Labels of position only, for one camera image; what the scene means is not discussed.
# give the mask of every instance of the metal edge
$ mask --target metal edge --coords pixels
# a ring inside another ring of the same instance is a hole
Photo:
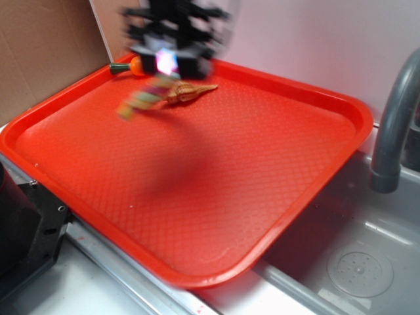
[[[66,237],[150,314],[219,314],[192,293],[158,280],[78,219],[68,224]]]

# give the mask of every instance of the cardboard wall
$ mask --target cardboard wall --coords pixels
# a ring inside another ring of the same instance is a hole
[[[125,35],[123,7],[137,8],[138,0],[90,0],[110,60],[115,61],[128,53],[130,40]]]
[[[0,125],[109,63],[86,0],[0,0]]]

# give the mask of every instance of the white wall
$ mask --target white wall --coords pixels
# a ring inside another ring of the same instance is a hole
[[[222,59],[359,98],[379,121],[417,47],[419,0],[241,0]]]

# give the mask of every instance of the cardboard box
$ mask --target cardboard box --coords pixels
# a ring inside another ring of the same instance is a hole
[[[0,125],[109,63],[88,1],[0,6]]]

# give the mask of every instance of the tray rim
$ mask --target tray rim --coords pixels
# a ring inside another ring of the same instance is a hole
[[[132,54],[128,54],[118,60],[118,62],[128,62],[132,57]],[[143,264],[142,261],[148,261],[148,264],[144,264],[147,269],[157,274],[163,280],[187,289],[197,289],[218,285],[239,276],[241,273],[251,268],[251,266],[257,262],[257,260],[267,250],[270,244],[280,237],[281,233],[287,228],[287,226],[293,222],[293,219],[303,211],[310,200],[313,199],[313,197],[345,164],[345,162],[357,150],[359,145],[361,145],[369,136],[373,128],[373,117],[371,112],[363,102],[357,100],[356,98],[220,60],[215,60],[214,64],[215,75],[219,75],[225,79],[237,81],[239,76],[246,72],[247,75],[250,75],[255,79],[252,84],[250,84],[253,87],[277,94],[280,93],[275,90],[280,87],[283,92],[280,95],[284,96],[284,94],[288,93],[289,95],[294,96],[294,100],[305,102],[307,104],[316,102],[319,99],[324,100],[325,102],[322,103],[322,106],[319,106],[319,104],[311,105],[330,111],[334,108],[335,113],[345,116],[353,124],[355,127],[355,135],[352,137],[349,144],[347,144],[341,151],[337,152],[331,163],[323,169],[320,175],[299,196],[299,199],[292,203],[283,216],[278,219],[266,232],[266,234],[261,238],[263,241],[259,241],[256,246],[252,247],[251,250],[247,252],[242,260],[233,265],[231,268],[221,270],[220,272],[214,274],[199,276],[181,274],[170,268],[170,266],[158,259],[153,253],[149,252],[149,250],[135,243],[125,234],[121,234],[119,229],[96,213],[96,211],[84,211],[84,213],[80,213],[83,211],[76,211],[78,217],[87,224],[90,224],[95,230],[98,230],[111,242],[119,246],[122,250],[124,250],[124,252],[134,258],[134,260],[140,264]],[[67,106],[81,95],[88,93],[96,87],[111,80],[113,77],[114,75],[110,74],[108,66],[105,66],[39,103],[27,112],[19,115],[4,128],[3,132],[0,133],[0,152],[7,156],[23,171],[27,172],[29,176],[37,179],[45,185],[64,202],[72,200],[69,206],[73,208],[88,209],[91,207],[83,200],[73,198],[71,194],[59,185],[59,183],[55,183],[50,180],[47,174],[36,169],[27,159],[15,152],[13,150],[14,144],[16,143],[18,137],[26,129],[36,123],[39,123],[59,109]],[[115,238],[108,237],[116,234],[119,234],[117,240]]]

